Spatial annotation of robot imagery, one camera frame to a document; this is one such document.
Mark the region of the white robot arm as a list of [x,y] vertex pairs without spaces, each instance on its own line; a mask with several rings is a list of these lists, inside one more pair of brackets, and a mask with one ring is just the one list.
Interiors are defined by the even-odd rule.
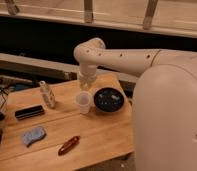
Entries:
[[77,45],[78,78],[99,66],[138,78],[133,94],[136,171],[197,171],[197,52],[107,49],[102,39]]

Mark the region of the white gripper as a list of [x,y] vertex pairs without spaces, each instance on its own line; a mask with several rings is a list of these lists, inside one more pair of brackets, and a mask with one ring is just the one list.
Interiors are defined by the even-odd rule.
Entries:
[[78,75],[79,86],[82,90],[89,90],[92,87],[92,84],[96,81],[97,76],[85,76],[85,75]]

